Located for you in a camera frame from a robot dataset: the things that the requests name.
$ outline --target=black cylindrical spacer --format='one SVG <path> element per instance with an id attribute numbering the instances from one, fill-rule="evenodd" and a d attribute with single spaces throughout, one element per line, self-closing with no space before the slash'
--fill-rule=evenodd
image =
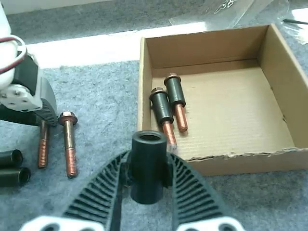
<path id="1" fill-rule="evenodd" d="M 167 92 L 162 88 L 154 88 L 150 95 L 154 114 L 159 125 L 169 121 L 173 123 L 173 115 L 167 98 Z"/>
<path id="2" fill-rule="evenodd" d="M 130 196 L 140 204 L 154 204 L 163 197 L 163 177 L 167 163 L 167 139 L 158 131 L 133 135 L 129 174 Z"/>
<path id="3" fill-rule="evenodd" d="M 23 186 L 31 176 L 26 167 L 0 169 L 0 187 Z"/>
<path id="4" fill-rule="evenodd" d="M 181 78 L 177 75 L 171 74 L 164 80 L 164 84 L 167 88 L 169 102 L 173 108 L 176 104 L 182 104 L 183 107 L 186 105 Z"/>
<path id="5" fill-rule="evenodd" d="M 23 155 L 18 149 L 0 153 L 0 167 L 20 167 Z"/>

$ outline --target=plastic bag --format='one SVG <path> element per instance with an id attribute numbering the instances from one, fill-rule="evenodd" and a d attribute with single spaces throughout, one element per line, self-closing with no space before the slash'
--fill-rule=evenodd
<path id="1" fill-rule="evenodd" d="M 288 0 L 256 0 L 236 26 L 280 23 L 289 7 Z"/>
<path id="2" fill-rule="evenodd" d="M 308 44 L 308 25 L 288 21 L 308 23 L 308 8 L 292 10 L 288 13 L 285 20 L 282 21 L 282 25 L 288 34 L 295 37 L 300 44 Z"/>
<path id="3" fill-rule="evenodd" d="M 253 2 L 254 0 L 208 1 L 196 12 L 183 14 L 169 21 L 172 25 L 204 22 L 206 31 L 233 28 Z"/>

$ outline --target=red wire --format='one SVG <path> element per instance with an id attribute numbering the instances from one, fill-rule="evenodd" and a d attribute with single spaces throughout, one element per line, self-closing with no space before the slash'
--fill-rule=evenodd
<path id="1" fill-rule="evenodd" d="M 0 43 L 2 42 L 8 42 L 8 41 L 17 41 L 17 39 L 13 38 L 13 37 L 4 37 L 4 38 L 0 38 Z M 3 69 L 0 69 L 0 75 L 13 69 L 14 67 L 16 67 L 18 64 L 20 64 L 25 56 L 26 56 L 27 52 L 25 52 L 25 54 L 20 57 L 20 59 L 16 60 L 15 62 L 11 63 L 10 65 L 8 65 L 7 67 L 3 68 Z"/>

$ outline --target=gray carpet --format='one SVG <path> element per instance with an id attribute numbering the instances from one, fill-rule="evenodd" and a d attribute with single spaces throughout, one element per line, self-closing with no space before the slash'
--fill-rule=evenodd
<path id="1" fill-rule="evenodd" d="M 8 19 L 13 33 L 33 44 L 169 26 L 169 18 L 196 10 L 203 2 L 116 0 L 10 15 Z M 303 2 L 292 1 L 291 8 L 308 7 Z M 270 23 L 273 10 L 270 7 L 240 25 Z M 300 45 L 285 32 L 283 35 L 308 74 L 308 45 Z M 112 46 L 116 50 L 117 45 L 104 45 L 110 51 L 100 55 L 108 58 Z M 22 150 L 24 165 L 32 171 L 31 181 L 25 187 L 0 189 L 0 230 L 16 231 L 39 215 L 60 215 L 92 172 L 130 147 L 136 129 L 138 71 L 137 59 L 43 69 L 56 95 L 58 113 L 71 110 L 79 118 L 75 129 L 79 176 L 74 180 L 66 177 L 61 126 L 51 131 L 48 168 L 38 170 L 39 129 L 0 121 L 0 151 Z M 308 171 L 207 180 L 248 231 L 308 230 Z M 162 201 L 151 206 L 138 205 L 126 197 L 122 230 L 170 230 L 170 201 L 168 190 Z"/>

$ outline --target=screw hole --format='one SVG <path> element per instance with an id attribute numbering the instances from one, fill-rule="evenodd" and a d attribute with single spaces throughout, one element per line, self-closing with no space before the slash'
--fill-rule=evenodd
<path id="1" fill-rule="evenodd" d="M 82 229 L 80 231 L 95 231 L 94 229 L 91 229 L 91 228 L 85 228 L 85 229 Z"/>
<path id="2" fill-rule="evenodd" d="M 147 135 L 140 136 L 140 139 L 143 139 L 145 141 L 158 141 L 160 140 L 160 137 L 147 134 Z"/>
<path id="3" fill-rule="evenodd" d="M 58 224 L 54 223 L 54 224 L 50 224 L 50 225 L 45 226 L 40 231 L 59 231 L 59 230 L 60 230 L 60 226 Z"/>
<path id="4" fill-rule="evenodd" d="M 219 231 L 237 231 L 237 229 L 230 224 L 221 224 L 219 226 Z"/>

